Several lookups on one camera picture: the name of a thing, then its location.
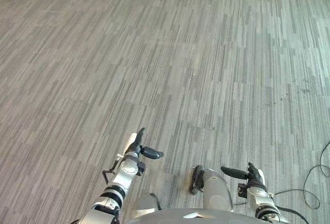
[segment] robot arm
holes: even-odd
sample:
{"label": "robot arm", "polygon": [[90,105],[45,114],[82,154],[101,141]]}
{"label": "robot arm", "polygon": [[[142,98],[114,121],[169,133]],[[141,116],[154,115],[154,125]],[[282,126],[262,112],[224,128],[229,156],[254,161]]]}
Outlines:
{"label": "robot arm", "polygon": [[[129,187],[134,177],[141,176],[145,170],[145,164],[139,161],[139,156],[142,154],[150,159],[159,159],[163,156],[160,151],[141,146],[143,132],[144,128],[137,134],[133,133],[127,141],[123,155],[118,154],[113,167],[102,172],[107,187],[97,198],[91,210],[81,220],[74,221],[72,224],[119,224],[119,210]],[[108,173],[115,174],[110,182],[106,176]]]}
{"label": "robot arm", "polygon": [[248,173],[221,167],[230,177],[247,180],[247,184],[238,184],[238,196],[246,198],[249,207],[255,211],[255,217],[271,223],[290,223],[276,207],[273,194],[267,191],[262,170],[249,162]]}

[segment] floor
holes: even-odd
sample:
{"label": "floor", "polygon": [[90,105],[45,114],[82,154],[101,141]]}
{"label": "floor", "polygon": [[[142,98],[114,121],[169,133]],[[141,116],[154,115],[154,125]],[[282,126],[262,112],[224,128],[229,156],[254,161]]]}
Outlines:
{"label": "floor", "polygon": [[[0,0],[0,223],[82,217],[141,127],[165,156],[143,159],[122,219],[149,192],[201,206],[198,164],[250,161],[269,190],[302,188],[330,140],[329,17],[329,0]],[[317,169],[306,189],[318,210],[298,192],[276,203],[326,223],[329,180]]]}

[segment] cable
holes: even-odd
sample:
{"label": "cable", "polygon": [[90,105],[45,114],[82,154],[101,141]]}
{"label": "cable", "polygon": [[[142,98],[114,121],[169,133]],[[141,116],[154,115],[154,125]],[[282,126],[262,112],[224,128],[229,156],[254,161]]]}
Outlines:
{"label": "cable", "polygon": [[[309,178],[309,176],[310,176],[310,173],[311,173],[315,168],[318,168],[318,167],[320,167],[321,172],[322,172],[322,174],[323,174],[325,177],[330,178],[330,173],[329,173],[329,174],[326,174],[325,171],[323,170],[323,168],[326,168],[326,169],[330,172],[330,167],[329,167],[329,166],[326,166],[326,165],[322,165],[322,157],[323,157],[323,154],[324,154],[325,150],[327,149],[327,147],[328,147],[329,145],[330,145],[330,142],[328,142],[328,144],[325,145],[325,147],[322,149],[322,152],[321,152],[321,155],[320,155],[320,159],[319,159],[319,164],[313,166],[313,167],[309,170],[309,172],[308,172],[308,174],[307,174],[307,176],[306,176],[306,178],[305,178],[304,186],[303,186],[302,189],[288,189],[288,190],[286,190],[286,191],[277,192],[277,193],[274,194],[274,196],[277,196],[277,195],[280,195],[280,194],[283,194],[283,193],[287,193],[287,192],[293,192],[293,191],[303,192],[303,193],[304,193],[304,200],[305,200],[306,205],[307,205],[308,207],[310,207],[312,210],[317,210],[317,209],[321,206],[320,199],[319,199],[314,193],[312,193],[312,192],[306,190],[306,182],[307,182],[307,180],[308,180],[308,178]],[[307,199],[306,199],[306,193],[311,194],[311,195],[317,200],[318,204],[317,204],[316,207],[311,206],[311,205],[307,202]],[[243,204],[247,204],[247,202],[236,203],[236,204],[234,204],[234,205],[243,205]],[[308,221],[306,220],[306,218],[305,218],[302,214],[300,214],[299,212],[297,212],[297,211],[295,211],[295,210],[292,210],[292,209],[287,209],[287,208],[284,208],[284,207],[281,207],[281,206],[276,206],[276,207],[277,207],[279,210],[282,210],[282,211],[285,211],[285,212],[289,212],[289,213],[292,213],[292,214],[298,215],[303,221],[305,221],[307,224],[309,224]]]}

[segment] black cable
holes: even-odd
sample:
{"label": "black cable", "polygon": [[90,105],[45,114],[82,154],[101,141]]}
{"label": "black cable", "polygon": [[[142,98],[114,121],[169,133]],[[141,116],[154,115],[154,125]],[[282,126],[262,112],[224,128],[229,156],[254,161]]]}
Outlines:
{"label": "black cable", "polygon": [[284,207],[280,207],[280,206],[276,206],[279,210],[282,210],[282,211],[285,211],[285,212],[289,212],[289,213],[292,213],[292,214],[295,214],[295,215],[298,215],[300,218],[302,218],[303,221],[305,221],[307,224],[308,221],[306,220],[306,218],[300,214],[299,212],[295,211],[295,210],[292,210],[292,209],[287,209],[287,208],[284,208]]}
{"label": "black cable", "polygon": [[[320,155],[320,159],[319,159],[319,164],[313,166],[313,167],[309,170],[309,172],[308,172],[308,174],[307,174],[307,176],[306,176],[306,178],[305,178],[304,186],[303,186],[302,189],[288,189],[288,190],[286,190],[286,191],[277,192],[277,193],[274,194],[274,196],[277,196],[277,195],[280,195],[280,194],[283,194],[283,193],[287,193],[287,192],[292,192],[292,191],[300,191],[300,192],[303,192],[303,193],[304,193],[304,200],[305,200],[306,205],[307,205],[308,207],[310,207],[312,210],[317,210],[317,209],[321,206],[320,199],[319,199],[314,193],[312,193],[312,192],[306,190],[306,182],[307,182],[307,180],[308,180],[308,178],[309,178],[310,173],[311,173],[315,168],[317,168],[317,167],[320,167],[321,172],[322,172],[322,174],[323,174],[324,176],[326,176],[327,178],[330,178],[330,173],[329,173],[329,174],[326,174],[326,173],[324,172],[324,170],[323,170],[323,168],[325,167],[325,168],[330,172],[330,167],[329,167],[329,166],[326,166],[326,165],[322,165],[322,157],[323,157],[323,154],[324,154],[325,150],[327,149],[327,147],[328,147],[329,145],[330,145],[330,142],[328,142],[328,144],[325,145],[325,147],[322,149],[322,152],[321,152],[321,155]],[[310,193],[310,194],[311,194],[311,195],[317,200],[318,205],[317,205],[316,207],[312,207],[312,206],[307,202],[307,199],[306,199],[306,193]],[[236,203],[236,204],[234,204],[234,205],[243,205],[243,204],[247,204],[247,203],[246,203],[246,202],[243,202],[243,203]],[[281,207],[281,206],[276,206],[276,207],[277,207],[279,210],[282,210],[282,211],[285,211],[285,212],[289,212],[289,213],[292,213],[292,214],[298,215],[298,216],[299,216],[304,222],[306,222],[307,224],[309,224],[308,221],[306,220],[306,218],[305,218],[302,214],[300,214],[299,212],[297,212],[297,211],[295,211],[295,210],[292,210],[292,209],[287,209],[287,208],[284,208],[284,207]]]}

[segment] caster wheel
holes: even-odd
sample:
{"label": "caster wheel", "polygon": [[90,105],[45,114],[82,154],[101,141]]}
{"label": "caster wheel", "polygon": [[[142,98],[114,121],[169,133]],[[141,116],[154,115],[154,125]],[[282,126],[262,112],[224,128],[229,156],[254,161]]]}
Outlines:
{"label": "caster wheel", "polygon": [[198,191],[204,187],[203,183],[203,174],[204,168],[200,165],[194,168],[191,176],[190,186],[189,186],[189,193],[195,195]]}

